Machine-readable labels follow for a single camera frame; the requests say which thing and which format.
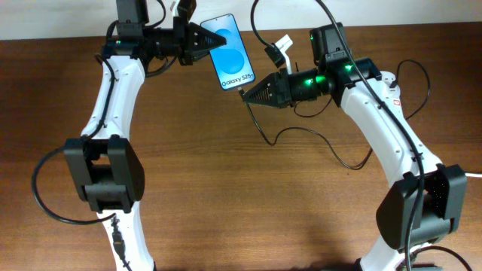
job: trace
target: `wire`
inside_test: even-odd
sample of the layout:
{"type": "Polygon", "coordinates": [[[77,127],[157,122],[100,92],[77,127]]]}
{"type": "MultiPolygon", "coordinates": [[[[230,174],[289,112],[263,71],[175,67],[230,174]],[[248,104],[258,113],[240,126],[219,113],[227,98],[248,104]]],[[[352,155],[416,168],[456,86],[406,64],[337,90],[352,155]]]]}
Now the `wire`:
{"type": "Polygon", "coordinates": [[[105,40],[107,41],[108,39],[112,38],[112,35],[114,34],[114,29],[115,26],[119,23],[119,20],[115,20],[112,22],[108,28],[107,28],[107,33],[105,34],[105,40]]]}
{"type": "Polygon", "coordinates": [[[251,27],[253,28],[253,32],[255,33],[256,35],[256,38],[258,38],[258,40],[268,46],[268,47],[272,47],[273,45],[272,44],[269,44],[267,43],[258,33],[258,30],[256,29],[256,26],[255,26],[255,9],[256,9],[256,5],[258,4],[258,1],[259,0],[255,0],[255,2],[253,2],[253,5],[251,6],[251,27]]]}
{"type": "Polygon", "coordinates": [[[423,103],[421,104],[420,107],[418,107],[417,110],[415,110],[412,114],[410,114],[408,117],[405,118],[405,120],[409,120],[411,119],[415,114],[417,114],[420,110],[422,110],[422,108],[425,107],[425,105],[427,104],[427,102],[429,101],[429,98],[430,98],[430,92],[431,92],[431,89],[432,89],[432,83],[430,81],[430,76],[429,76],[429,73],[427,72],[427,70],[425,69],[425,67],[420,64],[419,62],[415,61],[415,60],[412,60],[412,59],[406,59],[404,61],[401,61],[399,64],[398,64],[398,67],[397,67],[397,76],[395,77],[395,81],[393,81],[392,84],[394,84],[395,86],[398,85],[398,80],[399,80],[399,75],[400,75],[400,67],[406,63],[406,62],[411,62],[411,63],[415,63],[417,64],[420,69],[422,69],[423,73],[425,74],[425,77],[427,79],[427,96],[425,97],[425,99],[423,100],[423,103]]]}
{"type": "Polygon", "coordinates": [[[301,102],[298,102],[294,108],[293,108],[293,112],[298,116],[298,117],[316,117],[318,116],[319,114],[323,113],[323,111],[330,105],[331,101],[333,101],[333,98],[331,97],[330,100],[326,103],[325,107],[318,113],[316,114],[312,114],[312,115],[302,115],[302,114],[298,114],[298,112],[296,112],[296,108],[298,107],[299,104],[301,104],[303,101],[301,102]]]}
{"type": "Polygon", "coordinates": [[[174,64],[174,62],[178,59],[177,56],[174,56],[174,58],[171,60],[171,62],[169,64],[167,64],[167,57],[166,57],[166,62],[162,65],[162,67],[160,67],[159,69],[153,71],[153,72],[148,72],[145,77],[146,78],[151,78],[151,77],[154,77],[154,76],[158,76],[158,75],[161,75],[163,74],[165,71],[167,71],[169,68],[171,68],[172,64],[174,64]]]}
{"type": "Polygon", "coordinates": [[[316,0],[316,2],[323,8],[325,11],[326,15],[330,19],[331,23],[333,24],[334,30],[337,33],[338,38],[340,39],[341,45],[343,49],[345,50],[346,54],[349,57],[349,61],[353,64],[356,73],[360,77],[360,79],[363,81],[363,84],[367,87],[368,92],[373,96],[375,101],[380,104],[381,108],[389,115],[389,117],[393,120],[395,125],[398,127],[400,132],[404,135],[405,139],[407,140],[407,143],[411,147],[413,151],[413,155],[415,156],[416,163],[419,167],[419,183],[418,183],[418,188],[417,188],[417,195],[415,199],[415,203],[413,204],[412,211],[410,213],[409,217],[409,222],[408,222],[408,227],[407,227],[407,232],[405,236],[405,262],[407,264],[407,271],[411,271],[412,267],[410,265],[410,237],[412,234],[412,228],[413,228],[413,220],[415,218],[415,211],[418,208],[418,205],[423,199],[423,189],[425,187],[425,172],[423,168],[423,163],[422,163],[422,158],[420,156],[419,151],[416,148],[415,143],[413,142],[412,138],[408,134],[407,130],[404,128],[404,126],[401,124],[400,120],[397,119],[397,117],[393,114],[392,111],[388,108],[386,103],[380,99],[380,97],[375,93],[373,88],[370,86],[370,84],[367,82],[367,79],[363,76],[362,72],[356,65],[355,60],[353,59],[352,54],[349,51],[348,45],[346,45],[345,40],[343,39],[343,36],[341,35],[340,29],[338,28],[337,21],[334,19],[333,15],[331,14],[330,10],[328,7],[323,3],[321,0],[316,0]]]}
{"type": "MultiPolygon", "coordinates": [[[[101,128],[104,126],[105,116],[107,115],[107,110],[108,110],[108,104],[109,104],[110,99],[111,99],[112,90],[114,89],[115,81],[117,80],[116,77],[115,77],[115,74],[114,74],[114,70],[112,69],[112,66],[107,61],[107,59],[104,58],[104,57],[101,57],[101,56],[96,56],[96,58],[97,59],[100,58],[105,63],[105,65],[108,67],[108,70],[111,72],[111,83],[109,85],[107,97],[105,99],[104,111],[102,113],[102,116],[100,117],[99,123],[97,124],[96,129],[90,135],[82,138],[84,141],[91,140],[101,130],[101,128]]],[[[56,154],[59,154],[59,153],[63,152],[66,149],[67,149],[67,147],[64,145],[62,147],[59,147],[59,148],[51,151],[50,153],[48,153],[47,155],[42,157],[42,159],[40,160],[40,162],[38,162],[37,166],[35,167],[35,169],[32,173],[31,186],[32,186],[33,197],[34,197],[35,201],[37,202],[38,206],[40,206],[40,209],[42,209],[42,211],[44,211],[50,218],[53,218],[53,219],[55,219],[57,221],[60,221],[60,222],[63,222],[63,223],[72,224],[72,225],[91,225],[91,224],[96,224],[96,223],[102,223],[104,221],[108,221],[108,220],[112,219],[113,217],[115,217],[115,214],[112,214],[112,215],[109,215],[108,217],[101,218],[101,219],[95,219],[95,220],[90,220],[90,221],[79,221],[79,220],[64,218],[62,216],[59,216],[56,213],[52,212],[44,204],[40,195],[38,194],[38,188],[37,188],[38,173],[40,172],[40,169],[42,168],[42,166],[50,158],[52,158],[56,154]]]]}
{"type": "Polygon", "coordinates": [[[368,155],[363,159],[363,161],[361,163],[359,163],[358,165],[356,166],[350,166],[349,164],[347,164],[345,161],[343,161],[339,156],[338,154],[334,151],[333,147],[331,146],[329,140],[326,139],[326,137],[324,137],[322,134],[320,134],[319,132],[316,132],[314,130],[311,130],[311,129],[308,129],[308,128],[304,128],[304,127],[288,127],[288,128],[284,128],[283,130],[279,131],[278,134],[276,135],[275,139],[274,139],[274,142],[270,142],[270,140],[268,139],[268,137],[266,137],[266,135],[264,134],[263,130],[261,129],[261,127],[259,126],[258,122],[256,121],[256,118],[255,116],[253,115],[253,112],[251,110],[251,107],[249,106],[249,104],[247,102],[245,102],[245,105],[248,109],[248,112],[249,112],[249,115],[251,116],[251,119],[253,120],[253,123],[255,123],[256,125],[256,128],[258,128],[258,131],[259,133],[261,134],[261,136],[263,136],[263,139],[264,141],[269,145],[269,146],[274,146],[276,145],[276,143],[278,142],[278,138],[281,136],[281,134],[283,134],[284,132],[286,131],[289,131],[289,130],[293,130],[293,129],[297,129],[297,130],[301,130],[301,131],[306,131],[306,132],[311,132],[312,134],[314,135],[317,135],[319,136],[320,138],[322,138],[326,145],[330,148],[331,150],[331,153],[335,156],[335,158],[337,158],[338,162],[340,162],[343,166],[345,166],[347,169],[351,169],[351,170],[360,170],[362,169],[365,164],[367,163],[368,159],[370,158],[370,155],[371,153],[373,152],[373,150],[370,149],[370,151],[368,152],[368,155]]]}
{"type": "Polygon", "coordinates": [[[122,260],[122,264],[128,271],[133,271],[128,262],[126,260],[126,243],[122,238],[122,233],[119,231],[119,220],[117,218],[112,218],[111,226],[112,226],[112,247],[114,248],[115,253],[119,256],[119,259],[122,260]]]}
{"type": "Polygon", "coordinates": [[[123,259],[122,260],[122,264],[124,265],[124,267],[126,267],[127,271],[133,271],[130,266],[129,266],[129,263],[127,262],[126,259],[123,259]]]}
{"type": "Polygon", "coordinates": [[[437,245],[431,245],[429,247],[425,247],[425,248],[419,248],[417,250],[415,250],[412,255],[413,257],[416,257],[418,254],[424,252],[424,251],[429,251],[429,250],[438,250],[438,251],[444,251],[444,252],[447,252],[448,254],[451,254],[452,256],[454,256],[455,258],[457,258],[457,260],[460,261],[460,263],[465,267],[465,269],[467,271],[472,271],[472,268],[468,265],[467,261],[462,257],[460,256],[459,254],[457,254],[455,251],[449,249],[449,248],[444,248],[444,247],[441,247],[441,246],[437,246],[437,245]]]}
{"type": "Polygon", "coordinates": [[[45,204],[44,202],[42,201],[42,199],[40,198],[40,195],[38,195],[38,188],[37,188],[37,176],[38,176],[38,173],[40,172],[40,169],[41,167],[45,164],[45,162],[47,162],[50,158],[52,158],[53,156],[55,156],[56,154],[59,154],[61,152],[63,152],[64,150],[66,149],[66,146],[62,146],[60,148],[57,148],[53,151],[51,151],[50,153],[48,153],[47,155],[45,155],[41,160],[40,162],[38,163],[38,165],[35,167],[34,171],[33,171],[33,175],[32,175],[32,192],[33,192],[33,196],[34,196],[34,199],[35,201],[37,202],[37,204],[40,206],[40,208],[42,209],[42,211],[44,211],[50,218],[53,218],[57,221],[60,221],[60,222],[63,222],[63,223],[67,223],[67,224],[72,224],[72,225],[91,225],[91,224],[95,224],[95,223],[99,223],[99,222],[104,222],[104,221],[108,221],[110,220],[111,218],[113,218],[115,216],[115,214],[113,215],[110,215],[106,218],[102,218],[102,219],[96,219],[96,220],[91,220],[91,221],[79,221],[79,220],[74,220],[74,219],[70,219],[70,218],[64,218],[64,217],[61,217],[59,215],[57,215],[56,213],[52,212],[45,204]]]}
{"type": "Polygon", "coordinates": [[[482,178],[482,174],[477,174],[477,173],[466,173],[465,176],[471,177],[471,178],[482,178]]]}
{"type": "Polygon", "coordinates": [[[145,26],[145,28],[153,29],[153,28],[159,26],[161,23],[163,23],[163,21],[166,19],[166,6],[164,6],[164,3],[161,0],[157,0],[157,2],[159,2],[160,6],[163,9],[163,18],[160,19],[160,21],[157,22],[157,23],[153,23],[150,26],[145,26]]]}

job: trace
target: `white cable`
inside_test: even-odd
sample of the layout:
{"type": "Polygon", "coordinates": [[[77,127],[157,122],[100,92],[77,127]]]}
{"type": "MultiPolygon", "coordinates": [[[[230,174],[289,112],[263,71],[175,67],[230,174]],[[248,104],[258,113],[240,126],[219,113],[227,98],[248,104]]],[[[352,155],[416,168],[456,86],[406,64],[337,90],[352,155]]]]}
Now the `white cable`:
{"type": "Polygon", "coordinates": [[[476,173],[466,173],[465,176],[472,177],[472,178],[482,178],[482,174],[476,174],[476,173]]]}

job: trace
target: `wooden table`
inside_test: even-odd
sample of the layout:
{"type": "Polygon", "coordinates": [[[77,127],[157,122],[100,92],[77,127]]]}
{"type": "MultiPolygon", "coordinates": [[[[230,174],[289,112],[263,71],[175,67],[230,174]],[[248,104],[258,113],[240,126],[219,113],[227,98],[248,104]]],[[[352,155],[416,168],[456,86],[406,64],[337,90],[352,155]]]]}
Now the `wooden table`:
{"type": "MultiPolygon", "coordinates": [[[[268,41],[288,33],[289,55],[313,67],[308,30],[262,32],[268,41]]],[[[417,135],[447,165],[482,169],[482,24],[347,28],[355,56],[380,70],[422,62],[432,78],[428,105],[410,120],[417,135]]],[[[242,34],[257,81],[276,70],[251,32],[242,34]]],[[[93,110],[102,69],[93,54],[104,38],[0,43],[0,269],[113,270],[104,229],[49,219],[32,198],[38,160],[78,137],[93,110]]],[[[174,65],[146,80],[136,102],[131,142],[145,169],[142,223],[161,270],[291,269],[351,263],[379,235],[375,211],[388,191],[376,157],[358,172],[343,168],[327,145],[306,132],[287,132],[267,146],[236,91],[221,91],[206,57],[174,65]]],[[[426,94],[422,72],[401,73],[405,112],[426,94]]],[[[300,110],[318,111],[328,97],[300,110]]],[[[287,126],[326,136],[351,164],[368,151],[357,126],[330,105],[313,119],[291,109],[253,107],[269,137],[287,126]]],[[[39,189],[55,212],[95,215],[79,200],[63,157],[41,172],[39,189]]],[[[457,234],[441,245],[482,267],[482,181],[470,178],[457,234]]],[[[420,262],[461,270],[448,254],[427,252],[420,262]]]]}

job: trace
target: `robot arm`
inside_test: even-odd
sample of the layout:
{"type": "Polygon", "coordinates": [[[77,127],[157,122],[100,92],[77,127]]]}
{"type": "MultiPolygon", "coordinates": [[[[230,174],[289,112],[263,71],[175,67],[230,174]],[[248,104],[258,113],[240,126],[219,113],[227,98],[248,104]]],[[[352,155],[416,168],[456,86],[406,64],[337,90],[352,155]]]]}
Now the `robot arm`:
{"type": "Polygon", "coordinates": [[[140,200],[144,193],[144,169],[129,143],[130,123],[139,89],[147,75],[149,62],[157,57],[176,57],[181,65],[207,56],[211,49],[226,43],[219,35],[188,23],[194,12],[194,0],[177,1],[174,29],[145,28],[148,23],[145,1],[117,1],[119,22],[117,38],[108,38],[102,58],[102,84],[93,113],[82,131],[83,136],[98,129],[99,119],[107,110],[102,127],[90,140],[68,139],[65,150],[79,197],[90,204],[108,234],[117,271],[156,270],[145,244],[140,219],[140,200]],[[95,163],[107,156],[109,165],[95,163]]]}
{"type": "MultiPolygon", "coordinates": [[[[338,23],[344,36],[343,26],[338,23]]],[[[310,31],[314,63],[318,67],[289,73],[286,69],[268,75],[262,82],[240,94],[245,103],[274,108],[294,106],[296,102],[331,95],[333,100],[362,130],[382,164],[390,191],[377,210],[381,237],[371,251],[357,261],[355,269],[393,271],[403,261],[405,235],[418,187],[419,167],[407,139],[395,121],[382,110],[358,73],[352,69],[332,25],[310,31]]],[[[404,119],[400,89],[395,76],[380,72],[370,59],[355,62],[371,89],[388,106],[422,154],[425,169],[423,204],[413,216],[410,250],[431,245],[453,233],[459,226],[465,196],[465,173],[459,166],[445,167],[419,140],[404,119]]]]}

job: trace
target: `smartphone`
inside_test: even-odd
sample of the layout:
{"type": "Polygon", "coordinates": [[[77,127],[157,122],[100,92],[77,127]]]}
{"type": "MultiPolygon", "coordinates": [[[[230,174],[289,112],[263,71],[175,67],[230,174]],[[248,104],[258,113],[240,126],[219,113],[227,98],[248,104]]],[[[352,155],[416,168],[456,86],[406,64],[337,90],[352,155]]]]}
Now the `smartphone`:
{"type": "Polygon", "coordinates": [[[211,59],[223,90],[232,90],[255,80],[243,40],[232,14],[201,23],[211,32],[226,38],[226,45],[211,50],[211,59]]]}

